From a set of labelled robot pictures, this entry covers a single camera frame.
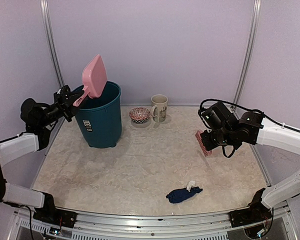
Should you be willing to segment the pink hand brush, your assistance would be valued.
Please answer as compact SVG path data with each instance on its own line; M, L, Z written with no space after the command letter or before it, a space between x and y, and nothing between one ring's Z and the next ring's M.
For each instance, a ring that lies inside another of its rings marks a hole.
M200 146L200 148L201 148L201 150L202 150L204 156L205 156L205 157L209 157L209 156L212 155L212 151L211 151L211 150L208 151L208 150L206 149L206 147L204 146L204 143L203 143L203 140L202 140L202 137L201 137L201 134L202 134L202 133L203 133L202 130L200 130L200 129L197 130L196 133L195 133L195 137L196 137L196 139L197 139L197 141L198 141L198 144L199 144L199 146Z

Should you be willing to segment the pink dustpan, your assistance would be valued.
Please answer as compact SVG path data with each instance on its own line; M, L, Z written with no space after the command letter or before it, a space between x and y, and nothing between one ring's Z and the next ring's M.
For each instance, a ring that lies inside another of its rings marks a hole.
M73 106L79 107L86 97L90 99L99 98L107 81L103 59L100 54L97 54L82 72L83 95L73 103Z

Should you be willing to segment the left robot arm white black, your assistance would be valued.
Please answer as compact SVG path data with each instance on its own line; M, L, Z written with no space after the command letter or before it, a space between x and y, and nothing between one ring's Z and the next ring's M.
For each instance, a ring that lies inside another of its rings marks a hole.
M60 211L51 204L52 196L10 183L5 178L3 167L28 154L40 152L48 147L51 133L61 120L71 121L88 98L86 86L71 90L68 85L53 94L52 104L27 98L20 106L19 118L24 130L13 130L13 134L0 140L0 203L14 207L40 209L40 214L53 223L60 218Z

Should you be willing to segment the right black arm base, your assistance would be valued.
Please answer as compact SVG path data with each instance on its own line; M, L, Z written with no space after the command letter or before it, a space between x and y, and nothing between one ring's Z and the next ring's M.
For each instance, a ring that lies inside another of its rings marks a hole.
M229 212L229 220L232 228L250 225L271 219L274 215L272 208L262 204L262 194L266 189L258 190L247 208L236 209Z

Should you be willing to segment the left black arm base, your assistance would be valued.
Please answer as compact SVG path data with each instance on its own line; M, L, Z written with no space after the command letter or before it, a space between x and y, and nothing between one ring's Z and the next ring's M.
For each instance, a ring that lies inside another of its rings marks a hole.
M46 192L42 194L44 196L43 207L34 208L33 218L44 223L73 229L78 214L74 211L56 208L53 196Z

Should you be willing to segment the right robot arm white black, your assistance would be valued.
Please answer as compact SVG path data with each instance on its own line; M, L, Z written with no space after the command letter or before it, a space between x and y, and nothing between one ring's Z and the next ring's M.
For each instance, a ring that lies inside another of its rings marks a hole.
M246 108L241 118L227 108L228 102L214 99L214 104L206 108L201 103L198 115L206 130L198 132L196 138L205 156L218 147L231 146L232 151L243 143L270 146L300 156L300 129L280 123L259 109ZM257 192L246 210L246 218L256 222L266 209L300 195L300 169L274 186Z

